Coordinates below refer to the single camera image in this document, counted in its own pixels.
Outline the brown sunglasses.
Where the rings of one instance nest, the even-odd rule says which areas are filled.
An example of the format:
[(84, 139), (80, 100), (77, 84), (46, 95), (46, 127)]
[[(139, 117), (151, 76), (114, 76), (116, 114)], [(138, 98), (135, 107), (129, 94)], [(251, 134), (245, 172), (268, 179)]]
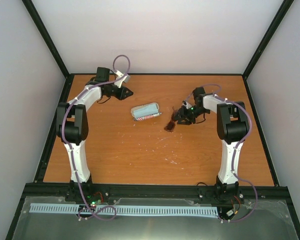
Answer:
[(166, 132), (171, 133), (171, 132), (173, 132), (174, 129), (175, 129), (175, 126), (176, 126), (176, 124), (177, 124), (177, 121), (174, 121), (174, 111), (175, 111), (175, 110), (178, 110), (178, 109), (172, 108), (172, 114), (171, 114), (171, 116), (170, 116), (169, 122), (168, 122), (168, 123), (165, 125), (165, 127), (164, 127), (164, 130), (165, 130)]

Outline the american flag glasses case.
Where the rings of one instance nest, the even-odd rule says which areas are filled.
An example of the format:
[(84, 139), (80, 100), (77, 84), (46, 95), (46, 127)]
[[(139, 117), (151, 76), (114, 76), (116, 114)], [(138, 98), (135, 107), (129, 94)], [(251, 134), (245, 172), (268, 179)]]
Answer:
[(131, 109), (130, 113), (136, 122), (156, 118), (162, 114), (157, 102), (135, 106)]

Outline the light blue square mat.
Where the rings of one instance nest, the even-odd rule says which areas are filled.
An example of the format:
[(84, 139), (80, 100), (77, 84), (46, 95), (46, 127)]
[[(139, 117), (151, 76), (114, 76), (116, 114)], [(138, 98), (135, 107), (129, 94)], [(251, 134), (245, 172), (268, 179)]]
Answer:
[(146, 105), (137, 106), (131, 109), (131, 114), (134, 118), (142, 118), (149, 115), (154, 115), (159, 112), (159, 105), (156, 102)]

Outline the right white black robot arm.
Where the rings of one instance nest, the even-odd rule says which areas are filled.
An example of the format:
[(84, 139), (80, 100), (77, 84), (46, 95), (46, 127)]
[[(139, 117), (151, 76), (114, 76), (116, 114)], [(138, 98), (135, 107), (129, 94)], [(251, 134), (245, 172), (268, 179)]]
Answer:
[(194, 104), (188, 100), (182, 102), (181, 108), (173, 113), (171, 120), (179, 125), (194, 125), (199, 116), (216, 114), (216, 130), (221, 140), (221, 165), (214, 196), (223, 200), (239, 192), (238, 167), (240, 152), (244, 141), (251, 134), (252, 120), (242, 101), (230, 101), (216, 93), (207, 93), (204, 86), (192, 91)]

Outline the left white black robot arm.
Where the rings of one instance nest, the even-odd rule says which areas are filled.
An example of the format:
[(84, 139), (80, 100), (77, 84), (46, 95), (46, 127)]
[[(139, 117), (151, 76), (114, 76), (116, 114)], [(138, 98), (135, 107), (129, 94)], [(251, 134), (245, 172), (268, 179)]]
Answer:
[(86, 139), (89, 134), (87, 112), (103, 97), (115, 97), (121, 101), (132, 96), (133, 92), (123, 86), (129, 79), (127, 73), (98, 67), (96, 75), (74, 99), (61, 102), (57, 106), (56, 134), (64, 144), (69, 158), (70, 185), (82, 201), (89, 201), (94, 195), (86, 157)]

